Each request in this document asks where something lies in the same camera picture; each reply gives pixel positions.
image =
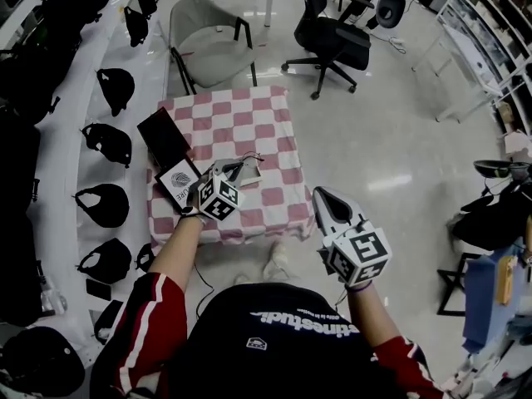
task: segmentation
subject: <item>floor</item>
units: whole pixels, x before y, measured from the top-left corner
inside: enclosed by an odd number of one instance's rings
[[[160,1],[164,28],[176,1]],[[472,162],[500,157],[500,131],[487,110],[477,111],[462,124],[452,119],[435,122],[440,111],[463,96],[467,84],[454,65],[441,77],[434,76],[431,65],[438,67],[445,60],[443,49],[436,49],[416,73],[411,71],[436,33],[434,15],[414,2],[395,31],[378,27],[374,33],[380,38],[405,39],[406,54],[373,37],[367,71],[346,67],[358,81],[356,93],[348,93],[347,83],[328,72],[321,97],[312,101],[309,96],[318,84],[313,66],[280,71],[286,59],[307,56],[293,38],[303,0],[274,0],[271,28],[264,28],[265,0],[221,0],[221,4],[244,16],[254,43],[264,45],[256,61],[259,85],[289,89],[288,104],[309,186],[327,185],[351,194],[373,224],[384,228],[394,257],[377,280],[377,289],[401,332],[422,346],[433,376],[443,382],[466,355],[461,349],[463,319],[436,316],[442,288],[436,269],[453,267],[457,261],[446,221],[461,205],[480,196],[483,179]],[[332,0],[326,14],[338,16]],[[370,15],[366,13],[357,25],[363,26]],[[215,36],[210,31],[200,39]],[[186,42],[185,51],[194,44],[194,39]],[[216,89],[241,86],[251,86],[249,72]],[[169,97],[183,96],[174,68],[168,92]],[[290,269],[301,283],[334,304],[342,286],[323,269],[315,252],[320,241],[320,233],[304,243],[287,239]],[[198,268],[216,292],[231,285],[238,273],[259,281],[268,247],[265,242],[203,247]],[[186,295],[190,329],[196,305],[208,291],[194,274]],[[463,305],[460,298],[456,300],[456,306]],[[345,303],[339,309],[347,313]]]

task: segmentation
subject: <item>pink and white checkered tablecloth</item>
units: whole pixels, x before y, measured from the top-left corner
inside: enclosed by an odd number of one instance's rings
[[[184,96],[162,101],[192,148],[203,173],[215,160],[236,158],[252,151],[264,161],[262,180],[244,186],[245,200],[224,222],[210,220],[203,243],[241,244],[265,235],[292,235],[305,240],[313,232],[314,211],[305,184],[286,101],[287,90],[261,86]],[[162,246],[180,216],[148,167],[148,217],[152,248]]]

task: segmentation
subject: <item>red sleeve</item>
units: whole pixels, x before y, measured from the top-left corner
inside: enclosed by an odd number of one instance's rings
[[[421,399],[448,397],[432,380],[420,347],[404,337],[375,347],[379,364],[395,372],[396,384],[409,396]]]
[[[118,318],[114,335],[92,369],[94,398],[123,397],[146,384],[153,391],[163,365],[186,341],[185,295],[166,275],[139,278]]]

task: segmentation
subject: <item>shelving unit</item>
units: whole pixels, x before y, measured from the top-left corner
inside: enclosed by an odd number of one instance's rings
[[[514,123],[500,124],[507,131],[520,129],[531,135],[532,107],[525,103],[532,101],[532,81],[525,63],[532,61],[532,23],[512,0],[448,0],[437,19],[468,36],[494,78],[504,81],[502,100],[512,107]]]

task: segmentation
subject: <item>card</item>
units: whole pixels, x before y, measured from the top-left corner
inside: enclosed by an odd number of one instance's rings
[[[194,163],[190,161],[189,157],[185,157],[164,173],[159,173],[155,178],[171,197],[174,207],[181,211],[186,207],[190,186],[200,177],[201,173]]]

